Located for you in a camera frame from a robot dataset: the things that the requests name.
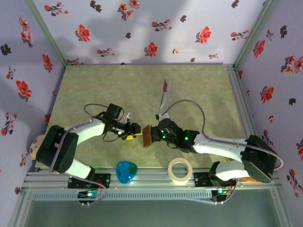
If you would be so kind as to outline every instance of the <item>blue object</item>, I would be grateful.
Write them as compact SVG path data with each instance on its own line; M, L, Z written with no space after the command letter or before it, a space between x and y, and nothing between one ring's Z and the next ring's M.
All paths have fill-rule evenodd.
M121 183L129 183L138 172L136 164L128 161L119 162L116 166L116 175Z

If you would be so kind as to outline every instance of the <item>tape roll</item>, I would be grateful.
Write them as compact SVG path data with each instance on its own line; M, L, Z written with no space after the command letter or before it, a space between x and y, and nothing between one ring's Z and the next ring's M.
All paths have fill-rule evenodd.
M179 177L176 177L173 174L172 168L177 163L183 163L183 164L186 165L187 175L185 177L179 178ZM193 168L192 168L191 164L186 159L178 157L178 158L173 159L169 163L168 173L169 173L169 176L170 176L170 178L172 179L173 182L175 182L177 184L184 184L191 178L191 176L193 174Z

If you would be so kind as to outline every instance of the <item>tabletop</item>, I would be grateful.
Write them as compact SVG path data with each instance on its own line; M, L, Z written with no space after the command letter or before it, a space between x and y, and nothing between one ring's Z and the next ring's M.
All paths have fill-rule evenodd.
M47 130L54 124L73 126L89 120L83 106L110 103L134 114L131 122L142 128L157 125L163 81L171 82L169 104L190 99L201 105L206 115L205 132L225 138L244 138L228 73L223 65L77 65L67 66ZM105 111L89 106L96 115ZM203 118L192 103L179 103L169 117L184 130L201 131ZM107 140L116 135L108 133ZM92 167L115 167L118 162L134 162L138 167L168 167L176 157L187 159L193 167L210 168L225 157L209 154L186 154L171 149L165 142L143 148L142 136L133 140L104 142L93 137L78 145L75 158Z

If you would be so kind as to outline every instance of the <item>floral wallpaper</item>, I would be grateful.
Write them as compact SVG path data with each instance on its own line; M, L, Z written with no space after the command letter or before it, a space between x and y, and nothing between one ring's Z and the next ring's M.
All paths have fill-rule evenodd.
M234 64L265 2L27 1L67 64Z
M3 0L0 9L0 225L6 227L32 165L29 145L46 130L62 65L21 0Z
M285 162L278 173L294 226L303 226L302 7L276 1L238 67L259 135Z

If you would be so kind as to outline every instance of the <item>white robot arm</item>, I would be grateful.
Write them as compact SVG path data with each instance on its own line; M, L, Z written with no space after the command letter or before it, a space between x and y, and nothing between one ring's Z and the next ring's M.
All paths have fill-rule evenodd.
M167 113L156 117L158 126L143 129L144 147L155 141L165 141L170 148L185 153L207 153L233 159L213 163L208 177L214 185L241 177L251 177L263 183L271 182L278 156L258 136L250 135L246 140L209 137L198 131L182 130Z
M104 140L108 132L116 134L117 139L136 138L142 134L141 127L130 123L131 117L130 113L124 113L123 108L110 104L105 112L93 116L90 121L66 128L54 125L45 136L36 160L50 167L51 172L54 170L60 174L93 180L95 169L74 158L77 145L100 135L104 135Z

